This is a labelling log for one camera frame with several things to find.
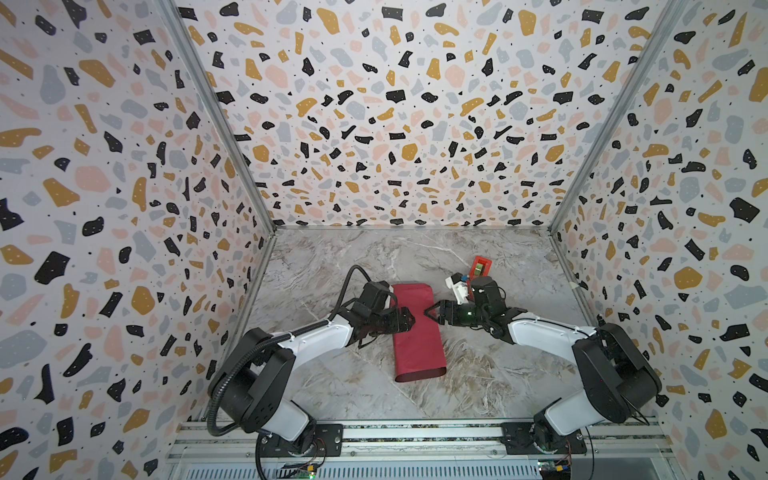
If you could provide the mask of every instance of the terrazzo patterned wallpaper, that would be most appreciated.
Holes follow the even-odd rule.
[[[0,477],[155,478],[261,227],[154,4],[0,15]]]
[[[690,478],[768,475],[768,2],[690,2],[557,238]]]
[[[551,221],[664,0],[179,0],[275,223]]]

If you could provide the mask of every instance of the red pouch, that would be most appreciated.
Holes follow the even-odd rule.
[[[396,382],[433,379],[445,375],[445,353],[437,322],[424,315],[435,303],[432,288],[424,283],[392,286],[400,306],[407,306],[416,322],[409,332],[393,335]]]

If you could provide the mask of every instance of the red paper bag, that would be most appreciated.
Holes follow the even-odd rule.
[[[392,287],[400,306],[407,306],[416,322],[409,332],[396,333],[396,382],[433,379],[446,372],[439,325],[424,315],[435,303],[432,288],[424,283],[403,283]]]

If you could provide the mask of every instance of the metal corner post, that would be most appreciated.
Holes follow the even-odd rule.
[[[634,96],[640,90],[640,86],[643,84],[643,80],[648,74],[650,67],[656,63],[656,58],[672,35],[674,26],[682,16],[683,10],[687,4],[688,0],[668,0],[664,9],[661,11],[658,20],[656,20],[656,25],[654,26],[650,40],[645,44],[640,59],[637,61],[637,66],[635,66],[630,73],[624,88],[621,89],[616,104],[608,113],[600,133],[598,133],[592,146],[587,152],[584,163],[581,165],[578,172],[576,172],[576,177],[571,182],[571,186],[568,188],[565,198],[560,203],[558,211],[554,214],[552,223],[549,225],[549,231],[551,233],[560,230],[560,227],[568,217],[571,206],[573,206],[578,198],[578,192],[586,183],[589,174],[598,164],[600,156],[616,131],[616,127],[618,127],[621,120],[624,118],[624,115],[627,113],[627,110],[634,100]]]
[[[256,209],[256,213],[261,220],[262,225],[267,229],[269,237],[273,237],[275,234],[275,225],[270,218],[270,215],[266,211],[266,206],[261,199],[259,189],[256,187],[256,183],[250,174],[248,166],[245,165],[243,154],[240,152],[235,141],[234,134],[230,128],[229,122],[224,117],[223,112],[219,108],[219,102],[216,99],[213,88],[208,83],[207,76],[205,75],[205,68],[200,63],[200,57],[197,56],[195,47],[192,45],[192,40],[187,35],[187,29],[184,27],[184,22],[179,15],[179,9],[176,6],[174,0],[154,0],[155,5],[160,10],[160,14],[163,21],[168,28],[170,36],[172,37],[174,44],[178,48],[178,53],[181,56],[182,61],[187,66],[192,82],[194,83],[197,92],[200,94],[200,99],[211,121],[214,123],[214,127],[220,132],[221,140],[224,143],[224,148],[227,149],[227,154],[232,159],[235,166],[237,176],[243,182],[243,188],[245,189],[248,197],[250,198],[253,208]]]

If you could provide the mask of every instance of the red fabric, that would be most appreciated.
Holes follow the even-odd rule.
[[[446,372],[445,353],[437,322],[424,315],[435,303],[432,288],[424,283],[393,286],[400,306],[407,306],[416,318],[409,332],[393,335],[396,382],[433,379]]]

